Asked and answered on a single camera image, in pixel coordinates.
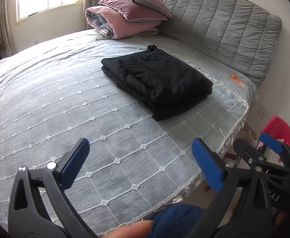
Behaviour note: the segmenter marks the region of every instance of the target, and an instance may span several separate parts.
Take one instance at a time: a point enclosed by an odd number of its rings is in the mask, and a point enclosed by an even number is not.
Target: red plastic seat
[[[290,127],[283,119],[273,116],[262,132],[273,136],[275,139],[284,139],[284,142],[290,146]]]

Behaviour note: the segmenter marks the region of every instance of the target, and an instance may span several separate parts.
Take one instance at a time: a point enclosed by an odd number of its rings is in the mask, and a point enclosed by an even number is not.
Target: black clamp
[[[18,169],[8,213],[8,232],[13,238],[97,238],[64,193],[73,184],[89,150],[89,141],[81,138],[57,163],[50,162],[42,169]],[[52,223],[38,187],[46,188],[65,228]]]
[[[193,141],[193,155],[218,194],[184,238],[260,238],[272,232],[271,205],[278,209],[290,205],[290,147],[267,134],[262,134],[260,140],[279,153],[284,167],[267,162],[262,151],[243,139],[236,139],[233,147],[250,169],[224,163],[202,139]],[[89,150],[89,141],[81,138],[57,163],[35,170],[19,168],[9,203],[8,231],[12,238],[97,238],[64,193],[73,184]],[[38,187],[46,188],[64,228],[52,223]],[[218,227],[238,187],[242,187],[242,192],[236,209],[230,221]]]

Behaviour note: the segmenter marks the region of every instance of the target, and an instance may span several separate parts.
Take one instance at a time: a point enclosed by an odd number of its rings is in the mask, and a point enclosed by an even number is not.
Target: orange object
[[[238,76],[236,76],[236,75],[234,75],[234,74],[231,74],[230,76],[231,76],[231,78],[232,78],[233,80],[235,80],[235,81],[236,81],[238,84],[240,84],[242,87],[245,87],[245,86],[246,86],[246,84],[245,84],[243,81],[241,81],[240,78],[239,78]]]

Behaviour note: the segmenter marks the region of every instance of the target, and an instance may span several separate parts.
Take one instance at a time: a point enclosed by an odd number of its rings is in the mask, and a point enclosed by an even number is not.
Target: wall outlet
[[[259,112],[258,112],[259,116],[264,119],[267,115],[268,115],[268,112],[267,110],[265,109],[265,107],[262,107]]]

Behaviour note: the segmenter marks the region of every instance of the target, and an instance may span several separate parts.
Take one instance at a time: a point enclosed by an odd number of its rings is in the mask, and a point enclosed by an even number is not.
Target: gray quilted headboard
[[[247,0],[161,0],[173,19],[161,32],[224,63],[255,85],[265,78],[282,20]]]

